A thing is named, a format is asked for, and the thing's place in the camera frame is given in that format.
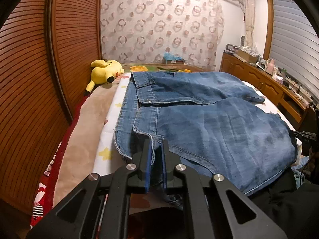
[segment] white fabric with yellow stars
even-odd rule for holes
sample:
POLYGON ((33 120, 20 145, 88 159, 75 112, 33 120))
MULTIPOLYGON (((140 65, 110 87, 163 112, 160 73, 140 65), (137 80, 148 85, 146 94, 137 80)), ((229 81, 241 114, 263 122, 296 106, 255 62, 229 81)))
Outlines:
MULTIPOLYGON (((287 120, 287 118, 280 112, 280 110, 278 110, 278 108, 265 96, 261 93, 261 91, 259 91, 257 88, 255 88, 254 86, 252 86, 250 83, 244 82, 245 85, 252 87, 256 93, 260 96, 263 96, 265 98, 265 101, 262 103, 253 103, 255 104, 255 106, 257 106, 258 108, 260 108, 261 110, 263 110, 266 113, 271 113, 271 114, 279 114, 280 118, 287 123, 287 125, 289 126, 289 128, 291 130, 295 130, 293 128, 293 126, 291 125, 291 123, 287 120)), ((297 139, 297 147, 298 147, 298 157, 297 160, 294 164, 292 165, 299 165, 300 164, 300 157, 301 157, 301 151, 302 151, 302 142, 297 139)))
POLYGON ((104 121, 92 171, 101 176, 111 174, 125 164, 113 144, 113 136, 130 77, 131 73, 121 75, 121 80, 104 121))

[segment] wooden window frame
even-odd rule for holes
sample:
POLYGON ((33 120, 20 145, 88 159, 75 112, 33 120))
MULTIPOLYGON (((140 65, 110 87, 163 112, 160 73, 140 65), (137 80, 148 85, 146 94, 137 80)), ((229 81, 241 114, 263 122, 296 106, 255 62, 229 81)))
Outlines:
POLYGON ((272 33, 274 28, 274 2, 273 0, 267 0, 268 2, 268 24, 267 24, 267 36, 265 43, 265 50, 263 59, 268 60, 270 54, 270 48, 272 46, 272 33))

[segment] black cloth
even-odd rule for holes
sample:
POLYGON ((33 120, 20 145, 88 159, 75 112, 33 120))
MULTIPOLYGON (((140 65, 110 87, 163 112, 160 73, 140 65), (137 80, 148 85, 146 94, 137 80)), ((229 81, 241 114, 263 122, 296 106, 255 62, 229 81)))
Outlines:
POLYGON ((249 198, 284 230, 288 239, 319 238, 319 185, 304 183, 296 189, 291 168, 249 198))

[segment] window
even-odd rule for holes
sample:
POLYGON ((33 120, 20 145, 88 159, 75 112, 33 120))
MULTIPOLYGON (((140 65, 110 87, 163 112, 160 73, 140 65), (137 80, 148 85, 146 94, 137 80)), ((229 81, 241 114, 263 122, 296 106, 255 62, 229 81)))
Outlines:
POLYGON ((268 0, 268 58, 319 97, 319 38, 293 0, 268 0))

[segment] pikachu plush toy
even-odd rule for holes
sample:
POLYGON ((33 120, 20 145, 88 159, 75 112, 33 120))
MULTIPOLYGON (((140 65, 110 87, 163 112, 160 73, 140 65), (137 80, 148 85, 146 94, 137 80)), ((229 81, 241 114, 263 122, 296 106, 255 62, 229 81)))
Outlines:
POLYGON ((86 88, 89 93, 91 93, 96 84, 113 82, 117 76, 124 73, 122 65, 115 60, 95 60, 91 63, 91 67, 93 67, 91 81, 86 88))

